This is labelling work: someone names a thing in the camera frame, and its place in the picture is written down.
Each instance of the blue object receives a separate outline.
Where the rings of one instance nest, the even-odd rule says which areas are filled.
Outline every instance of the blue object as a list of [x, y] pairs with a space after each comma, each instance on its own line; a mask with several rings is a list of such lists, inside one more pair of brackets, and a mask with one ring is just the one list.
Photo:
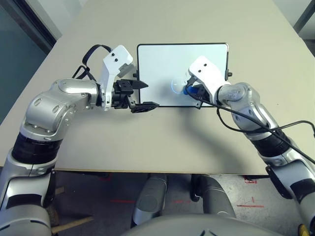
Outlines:
[[193, 87], [193, 86], [189, 86], [189, 87], [187, 88], [187, 90], [188, 90], [189, 92], [191, 92], [191, 93], [197, 93], [197, 92], [198, 92], [198, 88], [195, 88], [195, 87]]

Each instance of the silver robot arm segment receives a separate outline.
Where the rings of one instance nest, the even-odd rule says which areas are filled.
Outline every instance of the silver robot arm segment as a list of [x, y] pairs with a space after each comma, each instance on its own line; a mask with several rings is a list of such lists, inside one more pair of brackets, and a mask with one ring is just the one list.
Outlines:
[[83, 110], [130, 108], [146, 112], [154, 102], [137, 104], [133, 90], [141, 81], [117, 80], [132, 67], [132, 56], [120, 45], [104, 60], [99, 82], [63, 79], [29, 104], [14, 147], [0, 176], [0, 235], [50, 236], [46, 210], [54, 198], [57, 152], [74, 118]]
[[[270, 129], [279, 127], [274, 118], [260, 103], [259, 94], [249, 84], [231, 85], [219, 69], [205, 57], [199, 57], [190, 67], [190, 75], [203, 85], [210, 102], [247, 115]], [[248, 133], [248, 140], [256, 147], [258, 155], [267, 164], [266, 170], [278, 192], [287, 199], [294, 199], [308, 227], [315, 233], [315, 171], [314, 164], [286, 142], [261, 126], [232, 113], [236, 125]], [[296, 147], [292, 139], [281, 130], [274, 131]]]

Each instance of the table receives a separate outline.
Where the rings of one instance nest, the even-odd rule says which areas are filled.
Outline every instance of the table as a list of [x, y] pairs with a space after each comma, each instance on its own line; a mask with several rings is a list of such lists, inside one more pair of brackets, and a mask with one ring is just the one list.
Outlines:
[[[71, 77], [94, 44], [124, 45], [136, 62], [140, 43], [227, 42], [230, 82], [250, 83], [284, 125], [314, 122], [315, 59], [271, 0], [89, 0], [39, 67], [0, 127], [0, 164], [13, 146], [28, 103], [57, 79]], [[105, 51], [89, 64], [100, 75]], [[224, 113], [233, 124], [230, 114]], [[286, 130], [314, 157], [311, 129]], [[59, 151], [59, 170], [264, 175], [243, 134], [207, 108], [93, 110], [75, 118]]]

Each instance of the white tablet screen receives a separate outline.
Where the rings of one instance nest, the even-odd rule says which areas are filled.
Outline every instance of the white tablet screen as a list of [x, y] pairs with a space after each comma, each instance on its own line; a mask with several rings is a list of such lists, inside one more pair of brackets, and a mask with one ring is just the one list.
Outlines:
[[140, 91], [140, 101], [153, 101], [162, 107], [195, 106], [197, 101], [183, 93], [189, 66], [205, 56], [225, 77], [228, 45], [140, 44], [137, 47], [139, 80], [149, 85]]

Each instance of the red tape mark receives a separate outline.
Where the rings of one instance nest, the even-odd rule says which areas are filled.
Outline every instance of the red tape mark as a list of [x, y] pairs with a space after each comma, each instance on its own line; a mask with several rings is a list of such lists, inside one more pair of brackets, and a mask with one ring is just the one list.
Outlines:
[[264, 208], [263, 205], [236, 205], [237, 207], [258, 207], [258, 208]]
[[112, 180], [112, 174], [113, 173], [109, 173], [108, 177], [106, 177], [106, 178], [100, 177], [99, 180], [106, 181], [106, 182], [111, 181]]
[[184, 200], [174, 200], [172, 201], [173, 204], [180, 204], [180, 203], [191, 203], [191, 200], [187, 200], [187, 201], [184, 201]]
[[244, 176], [244, 181], [245, 181], [245, 183], [255, 183], [255, 184], [257, 184], [257, 180], [248, 180], [247, 176]]
[[119, 200], [119, 199], [112, 199], [110, 200], [111, 203], [135, 203], [135, 200]]

